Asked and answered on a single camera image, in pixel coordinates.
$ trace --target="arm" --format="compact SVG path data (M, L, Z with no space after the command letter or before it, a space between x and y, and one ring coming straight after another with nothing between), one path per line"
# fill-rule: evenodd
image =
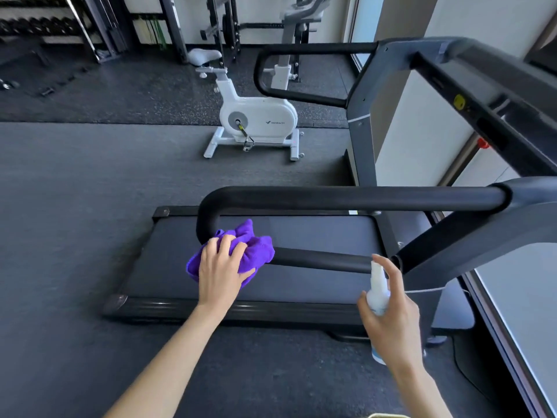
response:
M358 299L369 339L393 374L402 400L414 418L451 418L435 381L423 366L418 306L404 292L400 270L379 255L373 255L373 260L389 275L391 296L383 316L376 316L369 309L366 292Z
M188 320L164 345L105 418L171 418L184 394L209 338L236 299L242 281L254 273L238 274L246 244L228 255L234 237L209 240L199 267L199 303Z

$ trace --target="gray floor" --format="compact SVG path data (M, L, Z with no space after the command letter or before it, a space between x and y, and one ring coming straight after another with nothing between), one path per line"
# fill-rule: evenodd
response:
M215 77L200 79L194 67L176 63L171 51L147 47L140 55L128 54L102 66L88 62L82 47L47 46L45 51L52 61L48 68L32 55L0 67L0 78L21 84L19 89L0 91L0 121L219 123L222 98L213 92ZM254 85L258 51L242 48L238 61L228 68L240 96L261 96ZM343 55L303 55L300 64L301 83L291 83L291 90L345 98L354 82ZM40 96L48 87L55 92ZM348 127L344 109L293 104L300 127Z
M283 149L202 152L211 127L0 123L0 416L98 418L176 330L101 319L160 204L224 185L346 185L343 129ZM426 365L455 418L500 416L455 367ZM221 328L177 416L355 417L403 412L367 344L319 331Z

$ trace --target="black handrail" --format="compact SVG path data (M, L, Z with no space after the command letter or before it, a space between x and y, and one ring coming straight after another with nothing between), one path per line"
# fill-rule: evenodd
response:
M273 98L284 98L291 101L310 102L312 104L330 105L332 107L346 108L346 98L334 98L311 93L287 91L270 88L263 82L263 69L265 61L272 55L296 54L358 54L368 53L373 55L377 50L377 42L353 42L350 44L272 44L264 46L255 62L254 83L259 92Z
M214 190L199 205L196 233L206 243L226 210L495 211L507 205L499 187L234 187ZM275 247L271 264L369 273L366 256Z

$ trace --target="yellow sticker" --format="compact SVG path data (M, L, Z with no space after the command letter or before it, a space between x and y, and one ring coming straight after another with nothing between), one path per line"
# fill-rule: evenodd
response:
M457 110L462 110L464 108L464 106L466 105L466 100L464 99L464 97L460 94L458 94L455 97L455 100L453 101L453 105L455 106L455 108Z

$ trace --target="hand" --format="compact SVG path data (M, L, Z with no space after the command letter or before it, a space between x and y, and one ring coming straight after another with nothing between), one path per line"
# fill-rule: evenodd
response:
M400 373L419 371L423 360L418 305L404 292L400 270L387 258L380 255L372 258L389 276L389 305L383 316L376 316L369 309L366 292L362 292L358 299L361 321L373 347L395 378Z
M247 245L240 242L228 255L230 244L236 237L224 235L217 252L218 238L207 242L201 253L199 265L199 307L208 309L222 320L235 301L242 282L251 276L255 269L239 274L240 260Z

